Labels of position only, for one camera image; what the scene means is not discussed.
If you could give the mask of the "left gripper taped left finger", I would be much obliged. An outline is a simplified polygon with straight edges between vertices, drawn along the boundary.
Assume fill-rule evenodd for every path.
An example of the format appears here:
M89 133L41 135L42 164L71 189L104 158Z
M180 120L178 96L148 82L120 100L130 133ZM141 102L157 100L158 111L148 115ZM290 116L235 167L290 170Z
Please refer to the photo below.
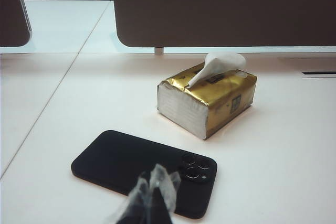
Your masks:
M149 179L149 172L141 173L126 200L104 223L152 223Z

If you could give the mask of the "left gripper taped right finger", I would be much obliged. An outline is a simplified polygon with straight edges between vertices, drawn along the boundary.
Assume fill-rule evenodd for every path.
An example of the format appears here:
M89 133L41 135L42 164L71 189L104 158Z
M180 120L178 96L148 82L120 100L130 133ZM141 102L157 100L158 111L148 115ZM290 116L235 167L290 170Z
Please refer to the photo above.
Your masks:
M162 165L155 165L150 177L150 223L173 223L171 215L176 210L180 183L179 172L169 174Z

